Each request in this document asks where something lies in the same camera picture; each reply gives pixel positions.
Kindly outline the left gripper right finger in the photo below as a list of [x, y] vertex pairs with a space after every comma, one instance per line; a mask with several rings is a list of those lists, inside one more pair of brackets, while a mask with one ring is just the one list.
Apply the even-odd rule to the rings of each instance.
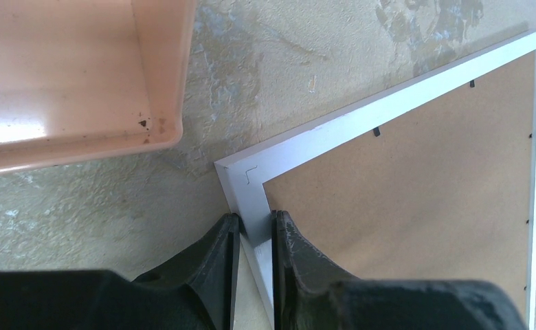
[[359, 279], [298, 229], [287, 211], [271, 214], [276, 329], [367, 329]]

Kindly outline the white picture frame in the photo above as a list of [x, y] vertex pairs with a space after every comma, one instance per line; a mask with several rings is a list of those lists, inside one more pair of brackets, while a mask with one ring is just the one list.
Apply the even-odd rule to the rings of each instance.
[[370, 279], [478, 279], [535, 324], [536, 30], [220, 159], [269, 321], [271, 212]]

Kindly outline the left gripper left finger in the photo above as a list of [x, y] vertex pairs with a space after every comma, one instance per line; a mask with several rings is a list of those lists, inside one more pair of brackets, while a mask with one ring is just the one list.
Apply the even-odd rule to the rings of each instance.
[[153, 293], [140, 303], [145, 328], [233, 328], [239, 224], [237, 214], [223, 215], [198, 241], [134, 279]]

